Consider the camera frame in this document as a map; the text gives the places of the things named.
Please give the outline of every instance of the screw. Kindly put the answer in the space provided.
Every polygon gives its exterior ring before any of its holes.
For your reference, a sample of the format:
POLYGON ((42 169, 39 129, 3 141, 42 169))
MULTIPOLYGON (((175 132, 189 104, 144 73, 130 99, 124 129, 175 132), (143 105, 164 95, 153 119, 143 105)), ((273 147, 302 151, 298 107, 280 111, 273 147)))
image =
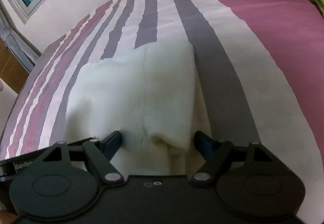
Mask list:
POLYGON ((105 175, 105 179, 110 182, 117 182, 121 178, 122 178, 122 176, 118 173, 109 173, 109 174, 105 175))
POLYGON ((150 187, 153 186, 153 183, 152 182, 145 182, 144 186, 150 188, 150 187))
POLYGON ((193 178, 197 181, 207 181, 210 179, 210 175, 207 173, 196 173, 193 178))
POLYGON ((160 186, 160 185, 162 185, 162 182, 161 181, 154 181, 153 182, 153 185, 160 186))

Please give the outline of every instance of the white stripe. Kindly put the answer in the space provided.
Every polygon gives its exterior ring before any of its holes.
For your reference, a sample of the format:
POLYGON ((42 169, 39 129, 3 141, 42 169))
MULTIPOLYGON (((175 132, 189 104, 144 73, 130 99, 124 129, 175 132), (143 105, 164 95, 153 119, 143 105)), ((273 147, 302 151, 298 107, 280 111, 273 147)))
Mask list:
MULTIPOLYGON (((105 31, 103 32, 103 34, 101 35, 101 37, 99 38, 102 39, 102 37, 109 37, 109 32, 106 32, 107 29, 113 29, 113 27, 115 26, 117 19, 119 18, 121 12, 123 11, 125 5, 126 5, 127 0, 122 0, 119 4, 119 7, 115 13, 115 15, 113 16, 112 20, 110 21, 110 23, 108 24, 108 26, 106 27, 105 31)), ((57 116, 57 112, 60 106, 60 103, 62 101, 63 98, 63 94, 65 92, 65 89, 77 67, 77 64, 80 62, 83 54, 85 53, 86 49, 88 48, 90 42, 93 40, 93 38, 95 37, 96 33, 98 32, 98 30, 100 29, 101 25, 105 22, 105 20, 107 19, 107 17, 109 16, 110 12, 113 9, 113 5, 111 5, 109 7, 108 10, 106 10, 105 16, 101 19, 101 21, 99 22, 99 24, 96 25, 95 29, 91 32, 91 34, 86 38, 85 42, 82 44, 82 46, 80 47, 78 53, 75 55, 72 63, 70 64, 70 67, 66 70, 64 77, 62 78, 62 80, 60 81, 59 87, 58 89, 55 91, 53 99, 50 103, 50 106, 48 108, 47 114, 46 114, 46 118, 45 118, 45 123, 43 126, 43 130, 42 130, 42 134, 40 136, 40 141, 39 141, 39 146, 38 149, 41 148, 45 148, 49 145, 49 141, 51 138, 51 132, 54 126, 54 122, 57 116)), ((103 49, 106 47, 106 44, 102 44, 102 46, 98 46, 98 44, 95 46, 94 51, 96 48, 100 48, 103 52, 103 49)))
POLYGON ((109 25, 105 28, 103 31, 101 37, 99 38, 95 48, 93 49, 93 52, 91 53, 88 62, 94 62, 101 58, 103 55, 106 45, 109 41, 109 33, 114 29, 117 20, 119 19, 120 15, 122 14, 125 6, 126 6, 127 0, 122 0, 119 4, 119 7, 114 14, 114 17, 111 19, 109 25))
POLYGON ((56 54, 58 53, 59 49, 61 48, 61 46, 64 44, 65 40, 69 37, 69 35, 71 34, 71 31, 69 31, 67 34, 66 34, 66 37, 64 38, 64 40, 62 40, 59 44, 59 46, 57 47, 56 51, 53 53, 53 55, 51 56, 50 60, 47 62, 47 64, 45 65, 45 67, 43 68, 43 70, 41 71, 41 73, 38 75, 37 79, 35 80, 34 84, 33 84, 33 87, 31 88, 30 92, 29 92, 29 95, 27 96, 27 99, 25 100, 25 103, 24 103, 24 106, 21 108, 19 114, 18 114, 18 117, 17 117, 17 121, 16 121, 16 125, 14 127, 14 130, 10 136, 10 140, 9 140, 9 145, 7 146, 7 149, 6 149, 6 156, 5 158, 8 159, 9 158, 9 147, 12 145, 13 143, 13 140, 14 140, 14 137, 15 137, 15 133, 16 133, 16 130, 17 130, 17 125, 18 123, 20 122, 21 120, 21 117, 22 117, 22 113, 34 91, 34 88, 35 88, 35 85, 36 83, 38 82, 40 76, 43 74, 43 72, 45 71, 46 67, 51 63, 51 61, 53 60, 53 58, 56 56, 56 54))
POLYGON ((188 41, 180 16, 173 0, 158 1, 158 40, 177 38, 188 41))
POLYGON ((191 0, 213 27, 241 81, 260 139, 306 186, 298 216, 324 219, 324 172, 319 148, 284 74, 245 21, 218 0, 191 0))
MULTIPOLYGON (((74 41, 79 37, 81 31, 84 29, 84 27, 86 26, 86 24, 89 22, 89 20, 95 15, 95 11, 92 12, 90 14, 90 17, 88 18, 88 20, 86 22, 84 22, 82 24, 82 26, 80 27, 80 29, 78 30, 78 33, 74 36, 73 40, 69 43, 69 45, 65 48, 64 51, 67 51, 71 46, 72 44, 74 43, 74 41)), ((27 131, 27 128, 28 128, 28 125, 29 125, 29 121, 30 121, 30 116, 32 114, 32 111, 34 110, 34 108, 36 107, 37 103, 38 103, 38 100, 39 100, 39 97, 40 95, 43 93, 43 90, 46 86, 46 84, 48 83, 48 81, 51 79, 51 76, 53 75, 54 73, 54 70, 55 70, 55 67, 56 65, 60 62, 62 56, 63 56, 64 53, 61 53, 59 57, 57 57, 53 63, 53 66, 51 67, 50 71, 48 72, 47 76, 46 76, 46 80, 45 82, 43 83, 42 87, 40 88, 37 96, 33 99, 33 103, 28 111, 28 114, 25 118, 25 124, 24 124, 24 128, 23 128, 23 133, 22 133, 22 136, 19 140, 19 145, 18 145, 18 149, 17 149, 17 152, 16 152, 16 156, 20 155, 20 152, 21 152, 21 149, 22 149, 22 146, 23 146, 23 140, 25 138, 25 134, 26 134, 26 131, 27 131)))
POLYGON ((138 26, 143 18, 144 9, 145 0, 135 0, 133 11, 128 17, 125 26, 122 27, 122 34, 114 57, 118 57, 134 49, 138 26))

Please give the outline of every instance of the purple stripe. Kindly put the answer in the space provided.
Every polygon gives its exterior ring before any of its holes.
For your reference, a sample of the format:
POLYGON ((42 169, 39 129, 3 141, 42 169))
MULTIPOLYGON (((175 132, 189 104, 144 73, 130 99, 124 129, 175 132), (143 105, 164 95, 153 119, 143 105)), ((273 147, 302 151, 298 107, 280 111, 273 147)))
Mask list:
POLYGON ((20 121, 19 121, 19 123, 17 125, 17 129, 16 129, 16 133, 14 135, 13 143, 9 147, 9 156, 10 157, 15 156, 15 154, 16 154, 16 151, 18 149, 19 140, 20 140, 20 138, 22 136, 22 133, 23 133, 23 129, 24 129, 24 125, 25 125, 25 118, 26 118, 26 116, 27 116, 32 104, 33 104, 33 100, 35 99, 35 97, 39 93, 41 87, 44 85, 44 83, 46 81, 46 77, 47 77, 50 69, 52 68, 52 66, 54 64, 54 61, 64 52, 66 47, 71 43, 71 41, 75 37, 76 33, 79 31, 82 24, 86 22, 87 18, 89 18, 89 16, 83 18, 82 21, 80 23, 78 23, 77 26, 71 31, 71 34, 64 41, 62 46, 59 48, 59 50, 57 51, 57 53, 55 54, 55 56, 53 57, 51 62, 48 64, 48 66, 45 68, 44 72, 40 75, 37 83, 35 84, 35 87, 34 87, 32 93, 30 95, 30 98, 29 98, 29 100, 28 100, 28 102, 27 102, 27 104, 26 104, 26 106, 25 106, 25 108, 23 110, 22 117, 21 117, 21 119, 20 119, 20 121))
POLYGON ((147 43, 155 42, 158 34, 158 1, 145 0, 145 9, 138 25, 135 49, 147 43))
POLYGON ((1 134, 1 151, 0 151, 0 159, 4 159, 6 156, 6 149, 10 142, 10 136, 12 135, 18 115, 20 113, 20 110, 24 106, 26 99, 29 95, 30 90, 32 89, 35 80, 37 79, 38 75, 41 73, 41 71, 46 66, 47 62, 50 60, 50 58, 53 56, 56 49, 59 47, 60 43, 66 35, 62 36, 55 42, 53 42, 51 45, 48 46, 45 53, 41 55, 41 57, 38 59, 36 66, 34 67, 33 71, 28 76, 28 79, 23 86, 22 90, 20 91, 19 95, 17 96, 15 103, 13 105, 13 108, 10 112, 9 119, 6 122, 6 125, 4 127, 4 130, 1 134))
POLYGON ((71 89, 74 85, 74 83, 77 80, 77 76, 79 74, 80 69, 82 68, 83 65, 85 65, 88 60, 89 57, 91 55, 91 53, 93 52, 99 38, 101 37, 101 35, 103 34, 104 30, 106 29, 106 27, 108 26, 108 24, 110 23, 111 19, 113 18, 113 16, 115 15, 119 4, 122 0, 118 0, 118 2, 113 6, 110 15, 107 17, 107 19, 105 20, 105 22, 100 26, 98 32, 96 33, 96 35, 94 36, 93 40, 91 41, 91 43, 89 44, 87 50, 85 51, 84 55, 82 56, 75 72, 73 73, 65 91, 62 97, 62 101, 60 103, 60 107, 59 110, 57 112, 56 115, 56 119, 53 125, 53 130, 51 133, 51 138, 50 138, 50 142, 49 145, 54 144, 57 141, 60 141, 63 139, 64 137, 64 125, 65 125, 65 116, 66 116, 66 108, 67 108, 67 102, 69 100, 69 95, 71 92, 71 89))
POLYGON ((53 95, 59 87, 60 81, 64 77, 66 70, 70 67, 71 62, 79 51, 81 45, 93 31, 97 23, 104 16, 105 11, 108 9, 108 7, 109 4, 105 4, 96 10, 95 15, 85 25, 74 43, 68 50, 63 53, 61 60, 54 69, 54 73, 51 79, 45 85, 44 90, 39 97, 38 103, 31 113, 28 128, 23 139, 21 154, 28 153, 37 149, 40 134, 43 130, 46 113, 52 101, 53 95))
POLYGON ((173 0, 189 42, 214 139, 260 141, 239 77, 213 27, 191 0, 173 0))

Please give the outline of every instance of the pink stripe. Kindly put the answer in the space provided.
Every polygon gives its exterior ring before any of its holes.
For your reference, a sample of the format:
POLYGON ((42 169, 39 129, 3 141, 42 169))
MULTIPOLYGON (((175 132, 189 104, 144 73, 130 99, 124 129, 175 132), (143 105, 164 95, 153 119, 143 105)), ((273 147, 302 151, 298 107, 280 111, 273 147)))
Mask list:
POLYGON ((57 90, 60 81, 64 77, 66 70, 70 67, 74 56, 79 51, 79 48, 84 43, 85 39, 90 35, 99 21, 103 18, 106 10, 110 6, 109 4, 110 3, 104 4, 96 10, 95 15, 89 20, 89 22, 81 31, 79 37, 75 40, 73 45, 68 49, 66 54, 61 58, 60 62, 55 67, 51 80, 49 80, 49 82, 46 84, 44 91, 39 97, 38 103, 31 113, 29 125, 23 140, 23 148, 21 150, 21 154, 28 153, 37 149, 41 135, 40 133, 37 134, 36 132, 38 130, 40 132, 42 131, 46 113, 52 101, 53 95, 57 90))
MULTIPOLYGON (((20 121, 19 121, 19 123, 17 125, 17 129, 16 129, 16 132, 15 132, 15 135, 14 135, 13 143, 9 147, 9 156, 10 157, 15 156, 15 154, 16 154, 16 151, 18 149, 19 140, 20 140, 20 138, 22 136, 22 133, 23 133, 23 128, 24 128, 24 124, 25 124, 25 118, 26 118, 26 116, 27 116, 27 114, 29 112, 29 109, 32 106, 33 100, 35 99, 35 97, 39 93, 41 87, 43 86, 43 84, 44 84, 44 82, 46 80, 46 77, 47 77, 47 75, 48 75, 51 67, 53 66, 54 61, 57 59, 57 57, 59 57, 64 52, 64 50, 66 49, 66 47, 71 43, 71 41, 73 40, 74 36, 79 31, 79 29, 82 26, 82 24, 85 23, 88 18, 89 18, 89 16, 86 16, 85 18, 82 19, 81 22, 79 22, 76 25, 76 27, 71 31, 71 34, 67 37, 67 39, 64 41, 64 43, 62 44, 62 46, 59 48, 57 54, 53 57, 53 59, 51 60, 50 64, 48 64, 48 66, 46 67, 46 69, 44 70, 44 72, 40 75, 37 83, 35 84, 35 87, 34 87, 32 93, 30 95, 30 98, 29 98, 29 100, 28 100, 28 102, 27 102, 27 104, 26 104, 26 106, 25 106, 25 108, 23 110, 22 117, 21 117, 21 119, 20 119, 20 121)), ((55 47, 49 47, 48 51, 50 49, 53 50, 53 52, 51 52, 51 55, 53 55, 53 53, 57 49, 57 47, 56 48, 55 47)), ((32 82, 30 82, 30 86, 33 86, 36 78, 34 80, 32 80, 32 82)), ((25 101, 27 100, 28 94, 29 94, 29 91, 27 92, 26 96, 23 98, 25 101)))
POLYGON ((35 80, 37 79, 37 77, 41 73, 41 71, 44 69, 47 62, 53 56, 54 52, 56 51, 56 49, 60 45, 61 41, 64 40, 65 37, 66 37, 66 35, 62 36, 61 38, 59 38, 58 40, 56 40, 55 42, 53 42, 51 45, 48 46, 48 48, 45 50, 43 55, 41 55, 41 57, 37 61, 37 64, 34 67, 33 71, 28 76, 28 79, 15 101, 15 104, 14 104, 13 109, 11 110, 9 119, 7 120, 4 130, 2 132, 0 159, 4 159, 6 156, 6 149, 7 149, 7 146, 9 145, 10 136, 12 135, 12 133, 14 131, 19 112, 22 109, 22 107, 24 106, 27 96, 29 95, 30 90, 32 89, 35 80))
POLYGON ((293 89, 324 161, 324 20, 308 0, 219 0, 244 20, 293 89))

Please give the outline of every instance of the round pad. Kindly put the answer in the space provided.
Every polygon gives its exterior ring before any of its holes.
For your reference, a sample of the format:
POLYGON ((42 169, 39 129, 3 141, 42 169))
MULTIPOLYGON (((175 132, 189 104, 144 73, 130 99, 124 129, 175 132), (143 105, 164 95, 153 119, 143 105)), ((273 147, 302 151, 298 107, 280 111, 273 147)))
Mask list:
POLYGON ((97 194, 97 182, 88 172, 60 162, 30 168, 12 181, 15 207, 38 218, 59 218, 88 205, 97 194))
POLYGON ((34 191, 41 196, 58 196, 67 192, 70 187, 71 181, 61 175, 41 176, 33 183, 34 191))
POLYGON ((294 214, 305 195, 303 183, 293 173, 247 176, 235 174, 234 170, 218 179, 216 191, 233 210, 254 218, 277 218, 294 214))

